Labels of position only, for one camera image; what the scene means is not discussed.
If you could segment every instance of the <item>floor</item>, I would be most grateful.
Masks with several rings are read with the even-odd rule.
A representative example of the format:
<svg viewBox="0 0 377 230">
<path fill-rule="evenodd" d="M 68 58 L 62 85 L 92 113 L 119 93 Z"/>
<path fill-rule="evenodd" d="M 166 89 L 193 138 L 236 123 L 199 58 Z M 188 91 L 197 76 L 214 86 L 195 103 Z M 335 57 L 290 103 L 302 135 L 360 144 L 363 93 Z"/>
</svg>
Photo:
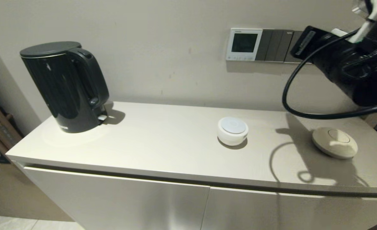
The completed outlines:
<svg viewBox="0 0 377 230">
<path fill-rule="evenodd" d="M 84 230 L 76 222 L 43 221 L 0 216 L 0 230 Z"/>
</svg>

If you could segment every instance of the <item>beige wall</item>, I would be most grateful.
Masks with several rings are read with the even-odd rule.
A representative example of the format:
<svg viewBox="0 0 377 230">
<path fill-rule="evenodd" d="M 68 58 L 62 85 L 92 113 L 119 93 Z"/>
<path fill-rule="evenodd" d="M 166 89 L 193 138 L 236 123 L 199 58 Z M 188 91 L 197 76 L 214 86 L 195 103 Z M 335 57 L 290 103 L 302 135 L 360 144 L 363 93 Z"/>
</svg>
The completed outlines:
<svg viewBox="0 0 377 230">
<path fill-rule="evenodd" d="M 99 61 L 113 101 L 282 110 L 293 64 L 229 63 L 231 27 L 352 30 L 350 0 L 3 0 L 0 100 L 28 133 L 50 116 L 19 51 L 78 41 Z M 351 109 L 351 101 L 313 66 L 290 101 L 305 111 Z"/>
</svg>

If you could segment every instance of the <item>black wire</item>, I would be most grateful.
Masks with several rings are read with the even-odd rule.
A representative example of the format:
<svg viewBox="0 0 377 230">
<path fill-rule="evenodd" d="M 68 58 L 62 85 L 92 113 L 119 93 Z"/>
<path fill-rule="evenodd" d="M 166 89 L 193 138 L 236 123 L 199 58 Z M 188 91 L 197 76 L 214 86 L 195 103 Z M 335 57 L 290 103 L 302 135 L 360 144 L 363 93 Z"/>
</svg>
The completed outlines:
<svg viewBox="0 0 377 230">
<path fill-rule="evenodd" d="M 305 58 L 293 71 L 293 73 L 290 75 L 288 82 L 285 85 L 285 88 L 283 89 L 283 94 L 282 94 L 282 104 L 285 107 L 287 111 L 292 113 L 293 115 L 302 117 L 302 118 L 309 118 L 309 119 L 340 119 L 340 118 L 351 118 L 351 117 L 356 117 L 356 116 L 361 116 L 361 115 L 366 115 L 370 113 L 375 113 L 377 112 L 377 106 L 374 107 L 369 107 L 365 109 L 360 109 L 357 111 L 353 112 L 341 112 L 341 113 L 333 113 L 333 114 L 309 114 L 309 113 L 304 113 L 304 112 L 299 112 L 294 109 L 292 109 L 287 102 L 287 96 L 288 96 L 288 91 L 290 84 L 296 77 L 296 74 L 302 69 L 302 67 L 308 62 L 317 52 L 320 52 L 322 49 L 327 48 L 330 45 L 335 44 L 336 42 L 342 41 L 346 38 L 349 38 L 357 33 L 358 29 L 348 33 L 347 35 L 341 36 L 340 38 L 337 38 L 336 40 L 330 41 L 329 43 L 317 48 L 317 50 L 313 51 L 309 56 Z"/>
</svg>

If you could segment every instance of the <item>kettle handle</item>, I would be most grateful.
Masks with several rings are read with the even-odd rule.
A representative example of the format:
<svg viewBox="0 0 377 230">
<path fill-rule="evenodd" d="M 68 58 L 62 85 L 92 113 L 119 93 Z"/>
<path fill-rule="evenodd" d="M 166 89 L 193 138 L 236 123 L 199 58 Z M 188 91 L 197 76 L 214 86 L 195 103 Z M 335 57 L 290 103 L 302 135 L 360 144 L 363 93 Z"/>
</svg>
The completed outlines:
<svg viewBox="0 0 377 230">
<path fill-rule="evenodd" d="M 79 72 L 79 78 L 81 81 L 87 81 L 87 85 L 92 90 L 92 95 L 89 98 L 89 105 L 94 109 L 102 106 L 109 98 L 108 87 L 106 86 L 105 78 L 103 77 L 101 68 L 99 67 L 96 58 L 87 50 L 81 48 L 73 48 L 68 50 L 70 57 L 75 62 L 80 64 L 80 67 L 84 68 L 83 74 Z"/>
</svg>

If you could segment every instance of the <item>white round device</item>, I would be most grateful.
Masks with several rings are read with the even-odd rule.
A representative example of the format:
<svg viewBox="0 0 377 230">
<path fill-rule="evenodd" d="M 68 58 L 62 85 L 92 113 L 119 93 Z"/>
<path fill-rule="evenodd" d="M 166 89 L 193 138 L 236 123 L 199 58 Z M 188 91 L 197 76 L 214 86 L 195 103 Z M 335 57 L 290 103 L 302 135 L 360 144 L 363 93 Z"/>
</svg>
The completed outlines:
<svg viewBox="0 0 377 230">
<path fill-rule="evenodd" d="M 218 122 L 218 138 L 226 145 L 239 145 L 247 135 L 248 125 L 238 118 L 226 117 Z"/>
<path fill-rule="evenodd" d="M 358 151 L 356 141 L 339 129 L 318 128 L 313 132 L 312 140 L 324 153 L 338 159 L 353 158 Z"/>
</svg>

